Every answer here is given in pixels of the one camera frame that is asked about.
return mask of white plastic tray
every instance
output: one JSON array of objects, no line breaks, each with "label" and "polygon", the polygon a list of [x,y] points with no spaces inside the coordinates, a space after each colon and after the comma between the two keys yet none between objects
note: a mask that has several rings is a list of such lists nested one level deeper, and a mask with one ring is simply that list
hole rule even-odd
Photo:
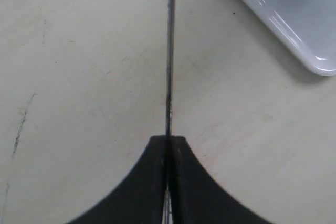
[{"label": "white plastic tray", "polygon": [[336,74],[336,0],[244,0],[312,72]]}]

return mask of scratch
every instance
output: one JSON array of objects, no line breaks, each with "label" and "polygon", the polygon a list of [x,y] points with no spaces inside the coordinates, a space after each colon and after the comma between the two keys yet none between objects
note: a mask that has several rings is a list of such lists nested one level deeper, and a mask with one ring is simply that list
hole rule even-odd
[{"label": "scratch", "polygon": [[17,151],[17,146],[19,145],[19,142],[20,142],[20,136],[21,136],[21,132],[22,132],[22,129],[23,129],[23,125],[24,125],[24,123],[26,122],[26,119],[27,119],[28,109],[29,109],[30,105],[32,104],[34,96],[36,96],[36,95],[37,94],[34,92],[30,96],[30,98],[29,98],[29,100],[27,102],[25,112],[23,113],[23,116],[22,116],[20,127],[19,127],[19,129],[17,131],[17,134],[16,134],[15,144],[14,144],[14,148],[13,148],[13,152],[12,152],[12,159],[15,157],[15,153]]},{"label": "scratch", "polygon": [[44,20],[44,25],[43,25],[43,35],[42,35],[42,45],[44,45],[45,37],[46,37],[46,26],[47,26],[47,20]]},{"label": "scratch", "polygon": [[1,211],[1,220],[0,220],[1,224],[4,224],[4,221],[5,221],[5,213],[6,213],[6,209],[7,209],[7,199],[8,199],[8,193],[9,193],[10,186],[11,186],[10,183],[7,182],[7,184],[6,184],[6,191],[5,191],[4,205],[2,206],[2,211]]}]

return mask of white table surface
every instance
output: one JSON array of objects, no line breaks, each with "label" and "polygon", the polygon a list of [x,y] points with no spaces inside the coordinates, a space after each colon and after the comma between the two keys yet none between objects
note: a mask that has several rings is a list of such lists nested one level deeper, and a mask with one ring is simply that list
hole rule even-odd
[{"label": "white table surface", "polygon": [[[164,133],[166,4],[0,0],[1,224],[69,221]],[[336,79],[240,0],[176,4],[174,134],[267,219],[335,223]]]}]

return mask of white tray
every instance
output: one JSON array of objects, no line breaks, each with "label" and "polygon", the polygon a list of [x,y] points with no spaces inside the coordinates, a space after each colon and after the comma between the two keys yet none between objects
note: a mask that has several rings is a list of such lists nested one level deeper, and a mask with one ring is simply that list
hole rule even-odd
[{"label": "white tray", "polygon": [[336,0],[244,0],[312,72],[336,74]]}]

